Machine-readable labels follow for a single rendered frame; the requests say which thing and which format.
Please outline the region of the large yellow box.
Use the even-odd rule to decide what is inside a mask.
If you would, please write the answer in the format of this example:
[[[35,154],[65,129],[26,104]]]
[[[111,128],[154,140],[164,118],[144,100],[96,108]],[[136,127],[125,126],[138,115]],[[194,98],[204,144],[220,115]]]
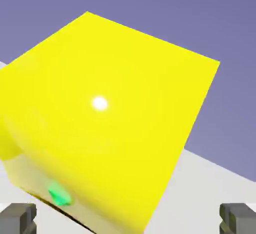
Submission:
[[[96,234],[143,234],[219,65],[84,13],[0,68],[9,180]]]

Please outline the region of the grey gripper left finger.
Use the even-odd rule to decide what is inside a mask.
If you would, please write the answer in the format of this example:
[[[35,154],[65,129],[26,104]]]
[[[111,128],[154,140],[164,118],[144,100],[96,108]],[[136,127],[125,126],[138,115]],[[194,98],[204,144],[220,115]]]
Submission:
[[[11,203],[0,212],[0,234],[37,234],[34,203]]]

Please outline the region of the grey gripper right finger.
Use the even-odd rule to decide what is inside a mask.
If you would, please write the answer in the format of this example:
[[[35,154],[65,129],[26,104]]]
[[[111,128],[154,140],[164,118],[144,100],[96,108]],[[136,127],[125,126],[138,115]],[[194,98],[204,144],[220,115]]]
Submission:
[[[256,234],[256,212],[245,203],[222,203],[219,234]]]

